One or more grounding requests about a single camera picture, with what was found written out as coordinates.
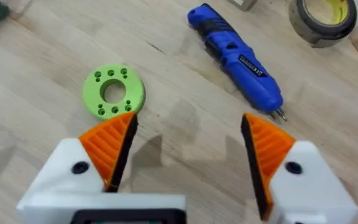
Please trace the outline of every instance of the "roll of tape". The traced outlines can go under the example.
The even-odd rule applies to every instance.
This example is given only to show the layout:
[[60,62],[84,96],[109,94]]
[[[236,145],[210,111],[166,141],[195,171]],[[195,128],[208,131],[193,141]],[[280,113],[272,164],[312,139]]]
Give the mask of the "roll of tape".
[[327,0],[333,8],[333,21],[326,24],[313,17],[305,0],[291,0],[290,21],[295,32],[312,47],[334,45],[347,36],[356,25],[357,9],[354,0]]

